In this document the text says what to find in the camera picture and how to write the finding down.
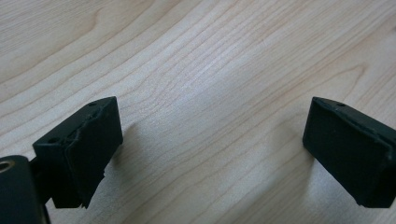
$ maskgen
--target black plastic part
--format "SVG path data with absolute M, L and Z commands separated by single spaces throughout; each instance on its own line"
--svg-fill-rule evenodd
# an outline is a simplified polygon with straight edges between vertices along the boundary
M 314 97 L 304 146 L 365 207 L 389 208 L 396 195 L 396 131 L 335 101 Z
M 83 106 L 33 143 L 35 177 L 43 203 L 49 196 L 57 208 L 88 207 L 122 131 L 116 97 Z
M 25 157 L 0 159 L 0 185 L 0 223 L 50 223 Z

